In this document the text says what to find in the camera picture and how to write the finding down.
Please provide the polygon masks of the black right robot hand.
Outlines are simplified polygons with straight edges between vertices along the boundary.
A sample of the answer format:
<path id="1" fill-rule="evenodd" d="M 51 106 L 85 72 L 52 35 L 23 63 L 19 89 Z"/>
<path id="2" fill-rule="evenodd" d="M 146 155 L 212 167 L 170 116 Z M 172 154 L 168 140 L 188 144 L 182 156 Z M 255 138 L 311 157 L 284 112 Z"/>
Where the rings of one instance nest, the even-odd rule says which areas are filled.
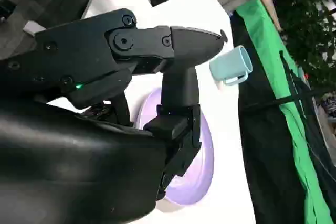
<path id="1" fill-rule="evenodd" d="M 38 32 L 1 61 L 1 222 L 129 223 L 201 149 L 196 66 L 227 37 L 128 9 Z"/>

